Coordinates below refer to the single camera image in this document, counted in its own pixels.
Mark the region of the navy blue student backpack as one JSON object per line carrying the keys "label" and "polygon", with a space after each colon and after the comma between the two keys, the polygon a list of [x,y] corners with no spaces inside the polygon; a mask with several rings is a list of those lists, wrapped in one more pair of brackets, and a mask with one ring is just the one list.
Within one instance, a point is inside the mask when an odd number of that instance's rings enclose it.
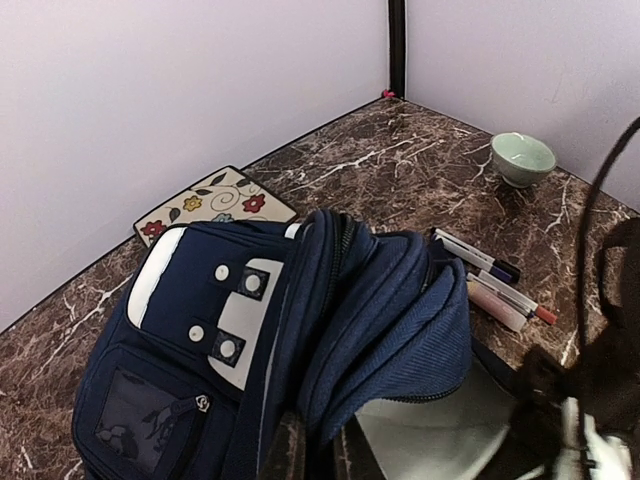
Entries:
{"label": "navy blue student backpack", "polygon": [[475,479],[502,377],[439,242],[331,210],[178,224],[107,320],[72,435],[90,479]]}

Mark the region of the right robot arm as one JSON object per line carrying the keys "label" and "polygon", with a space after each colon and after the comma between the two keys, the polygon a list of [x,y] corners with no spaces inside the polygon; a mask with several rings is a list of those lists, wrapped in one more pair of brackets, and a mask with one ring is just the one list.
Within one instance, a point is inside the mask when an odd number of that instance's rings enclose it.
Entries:
{"label": "right robot arm", "polygon": [[639,476],[639,220],[589,237],[600,188],[638,133],[633,121],[593,181],[577,233],[578,358],[565,368],[540,347],[516,372],[517,405],[482,479]]}

